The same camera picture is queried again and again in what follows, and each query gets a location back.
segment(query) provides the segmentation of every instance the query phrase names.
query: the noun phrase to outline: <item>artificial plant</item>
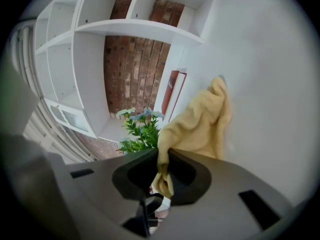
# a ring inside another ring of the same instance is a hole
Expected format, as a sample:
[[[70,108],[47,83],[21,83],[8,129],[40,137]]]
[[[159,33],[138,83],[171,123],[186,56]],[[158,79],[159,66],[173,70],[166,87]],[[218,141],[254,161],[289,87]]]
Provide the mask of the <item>artificial plant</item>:
[[[158,118],[164,115],[160,112],[145,108],[139,115],[131,115],[136,111],[135,108],[124,109],[117,113],[117,116],[124,116],[125,121],[122,127],[128,130],[128,134],[137,137],[135,140],[125,139],[120,141],[120,151],[124,153],[133,153],[145,149],[157,148],[159,130],[157,129]]]

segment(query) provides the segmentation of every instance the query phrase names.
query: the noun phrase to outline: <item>blue flower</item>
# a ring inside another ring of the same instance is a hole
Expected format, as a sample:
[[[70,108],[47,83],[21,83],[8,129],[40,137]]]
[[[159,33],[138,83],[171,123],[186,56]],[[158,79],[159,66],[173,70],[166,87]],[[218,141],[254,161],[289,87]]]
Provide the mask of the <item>blue flower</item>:
[[[165,117],[165,115],[162,114],[162,113],[160,113],[159,111],[153,111],[153,112],[152,112],[152,115],[153,115],[154,117],[156,117],[156,118],[164,118],[164,117]]]
[[[122,109],[120,110],[118,113],[116,113],[116,116],[121,116],[121,115],[124,115],[124,114],[131,114],[132,112],[136,112],[136,109],[133,107],[133,108],[130,108],[130,109]]]
[[[133,120],[140,120],[142,117],[147,117],[147,116],[155,116],[156,118],[164,118],[165,115],[158,112],[158,111],[152,111],[151,108],[149,107],[146,107],[143,111],[143,113],[141,114],[138,114],[138,115],[133,115],[133,116],[130,116],[130,119],[133,119]]]
[[[139,120],[139,119],[141,119],[141,116],[140,115],[132,115],[132,116],[130,116],[130,119]]]

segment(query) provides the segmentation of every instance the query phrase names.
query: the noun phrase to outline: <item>black opening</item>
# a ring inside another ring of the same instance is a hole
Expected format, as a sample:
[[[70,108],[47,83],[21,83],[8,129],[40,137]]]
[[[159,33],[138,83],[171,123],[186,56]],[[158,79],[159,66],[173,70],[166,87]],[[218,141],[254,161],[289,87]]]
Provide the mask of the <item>black opening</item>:
[[[263,230],[266,230],[280,220],[280,217],[254,190],[241,192],[239,196]]]
[[[86,176],[89,174],[93,174],[93,173],[94,173],[94,171],[91,169],[83,169],[83,170],[76,170],[76,171],[70,172],[71,177],[74,179],[79,178],[79,177],[83,177],[83,176]]]

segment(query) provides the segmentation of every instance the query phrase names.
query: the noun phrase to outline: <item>book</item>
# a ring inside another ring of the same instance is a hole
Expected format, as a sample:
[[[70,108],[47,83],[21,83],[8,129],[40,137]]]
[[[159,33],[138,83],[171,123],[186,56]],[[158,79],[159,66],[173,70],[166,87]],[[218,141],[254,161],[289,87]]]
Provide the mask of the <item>book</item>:
[[[186,76],[187,76],[186,73],[181,73],[181,72],[179,72],[177,75],[177,78],[175,80],[174,87],[171,93],[171,97],[166,109],[166,113],[164,115],[164,119],[163,119],[164,121],[170,122],[171,120],[172,114],[175,110],[177,101],[179,99],[181,89],[185,83]]]
[[[169,104],[169,101],[170,101],[170,98],[171,98],[171,95],[172,95],[172,92],[173,92],[173,89],[174,89],[178,74],[179,74],[179,70],[172,70],[171,71],[169,82],[168,82],[168,85],[166,87],[164,98],[163,98],[163,101],[162,101],[162,106],[161,106],[161,113],[164,114],[164,115],[166,114],[166,111],[167,111],[167,108],[168,108],[168,104]]]

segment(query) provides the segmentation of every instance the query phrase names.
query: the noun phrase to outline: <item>towel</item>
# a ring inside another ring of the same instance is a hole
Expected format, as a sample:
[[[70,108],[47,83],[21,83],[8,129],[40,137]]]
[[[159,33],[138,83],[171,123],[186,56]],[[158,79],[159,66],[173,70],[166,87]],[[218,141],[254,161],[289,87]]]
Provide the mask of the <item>towel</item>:
[[[158,160],[152,185],[167,198],[174,195],[168,174],[168,149],[190,151],[211,158],[224,158],[224,131],[231,120],[231,106],[225,82],[216,77],[202,90],[184,112],[164,126],[158,137]]]

